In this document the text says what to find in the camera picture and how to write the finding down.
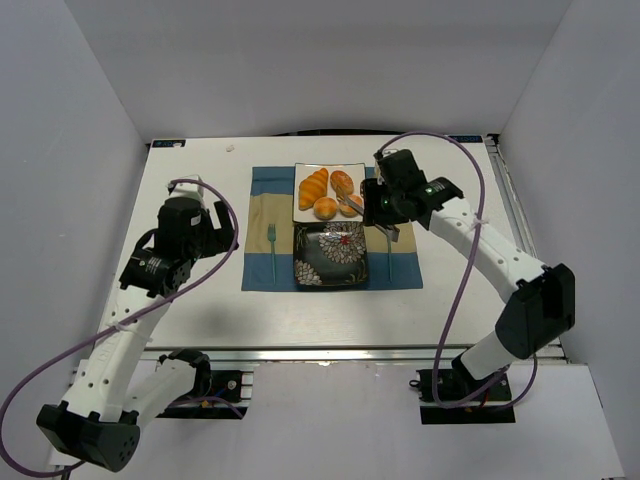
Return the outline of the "metal tongs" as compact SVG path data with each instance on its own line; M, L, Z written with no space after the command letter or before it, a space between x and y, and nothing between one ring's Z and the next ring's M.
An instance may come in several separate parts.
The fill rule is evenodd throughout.
M360 205L358 202L355 202L349 194L346 194L344 190L338 186L337 187L337 198L344 204L348 205L351 209L353 209L357 214L362 217L365 217L365 209L364 205ZM389 241L397 242L399 239L399 229L396 226L387 226L378 223L372 223L377 230L382 232Z

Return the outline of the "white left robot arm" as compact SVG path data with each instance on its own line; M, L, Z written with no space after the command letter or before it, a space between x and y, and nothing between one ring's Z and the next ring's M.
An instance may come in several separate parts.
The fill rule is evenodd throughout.
M120 276L103 338L60 403L43 406L36 419L58 452L111 472L130 462L143 429L170 404L209 393L209 358L193 349L162 356L148 379L137 387L130 382L155 327L176 294L190 287L195 263L237 247L235 215L222 201L208 210L199 195L173 196L157 219Z

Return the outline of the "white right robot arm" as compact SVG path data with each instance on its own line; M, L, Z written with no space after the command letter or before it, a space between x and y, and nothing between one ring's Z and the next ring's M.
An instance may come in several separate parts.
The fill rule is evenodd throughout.
M493 330L451 368L468 399L516 360L533 357L575 325L575 275L522 251L480 218L445 177L428 179L408 149L377 153L376 176L362 182L364 222L397 239L416 222L444 240L494 287L504 303Z

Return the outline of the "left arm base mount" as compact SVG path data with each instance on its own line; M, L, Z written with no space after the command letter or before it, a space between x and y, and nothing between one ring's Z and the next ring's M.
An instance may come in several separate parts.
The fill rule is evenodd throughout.
M179 360L189 364L195 371L195 386L187 394L168 406L159 418L197 420L240 420L233 408L244 415L247 407L241 406L248 396L242 393L244 373L241 370L216 370L204 352L179 349L163 354L158 366L167 360Z

